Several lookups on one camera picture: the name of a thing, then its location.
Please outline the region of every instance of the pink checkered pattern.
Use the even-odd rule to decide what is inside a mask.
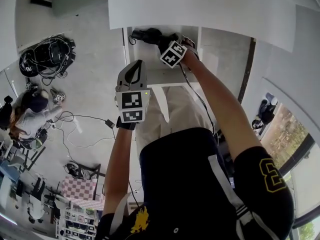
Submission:
[[[94,199],[97,181],[96,178],[87,180],[67,176],[62,182],[62,195],[66,198],[91,201]]]
[[[74,204],[80,206],[82,209],[93,209],[93,210],[97,210],[97,211],[103,211],[104,210],[104,206],[105,206],[105,196],[102,194],[101,198],[99,200],[80,200],[80,199],[75,199],[75,198],[67,198],[68,200],[70,200],[71,202],[73,202]]]

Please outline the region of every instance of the long hair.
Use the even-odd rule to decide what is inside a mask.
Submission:
[[[18,140],[19,139],[19,135],[21,133],[26,134],[26,132],[24,130],[21,130],[19,128],[16,127],[16,123],[18,122],[18,120],[21,118],[21,116],[26,112],[26,108],[22,107],[22,106],[18,106],[15,108],[14,110],[14,120],[10,123],[10,137],[12,139]]]

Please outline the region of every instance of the window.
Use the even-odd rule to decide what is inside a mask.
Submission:
[[[285,179],[295,204],[296,234],[299,240],[320,239],[320,147],[313,143]]]
[[[298,233],[300,240],[319,239],[317,236],[320,233],[320,217],[317,217],[313,221],[298,227]]]
[[[277,107],[261,143],[280,169],[302,144],[308,131],[282,103]]]

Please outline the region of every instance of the tree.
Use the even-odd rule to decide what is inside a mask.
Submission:
[[[314,224],[309,222],[301,227],[299,227],[300,240],[313,240],[315,235]]]

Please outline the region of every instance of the beige pants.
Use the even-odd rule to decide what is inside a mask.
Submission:
[[[162,89],[168,105],[169,122],[165,120],[156,95],[151,91],[145,120],[135,126],[138,157],[145,146],[166,135],[197,127],[212,130],[208,116],[184,86],[170,86]]]

